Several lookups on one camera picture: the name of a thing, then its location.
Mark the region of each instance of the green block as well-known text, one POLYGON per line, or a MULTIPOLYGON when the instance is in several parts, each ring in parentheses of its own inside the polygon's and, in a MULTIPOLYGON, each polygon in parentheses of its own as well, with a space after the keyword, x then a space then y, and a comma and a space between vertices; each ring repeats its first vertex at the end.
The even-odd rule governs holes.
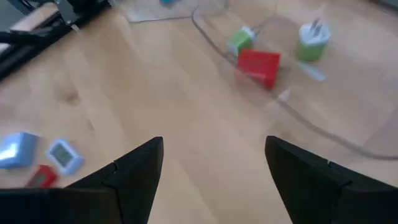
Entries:
POLYGON ((228 41, 228 48, 235 56, 238 56, 242 49, 251 49, 253 47, 254 32, 243 27, 236 32, 228 41))

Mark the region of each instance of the red cube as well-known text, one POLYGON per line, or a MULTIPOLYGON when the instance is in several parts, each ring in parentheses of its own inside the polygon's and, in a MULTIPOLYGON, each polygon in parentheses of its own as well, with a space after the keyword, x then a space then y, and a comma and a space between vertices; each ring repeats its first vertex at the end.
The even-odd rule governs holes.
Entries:
POLYGON ((277 77, 279 61, 278 53, 242 50, 238 57, 238 68, 271 90, 277 77))
POLYGON ((52 187, 57 179, 53 169, 46 165, 39 165, 38 171, 28 181, 26 187, 29 188, 49 188, 52 187))

